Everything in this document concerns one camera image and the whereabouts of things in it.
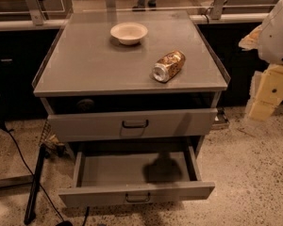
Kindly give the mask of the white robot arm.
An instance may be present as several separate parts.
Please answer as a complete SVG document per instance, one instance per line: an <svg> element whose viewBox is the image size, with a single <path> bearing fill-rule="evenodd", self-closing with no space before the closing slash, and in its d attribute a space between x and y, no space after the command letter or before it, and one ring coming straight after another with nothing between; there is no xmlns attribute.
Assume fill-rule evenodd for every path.
<svg viewBox="0 0 283 226"><path fill-rule="evenodd" d="M266 121L283 101L283 0L239 46L257 49L259 58L269 63L263 73L255 72L246 109L249 119Z"/></svg>

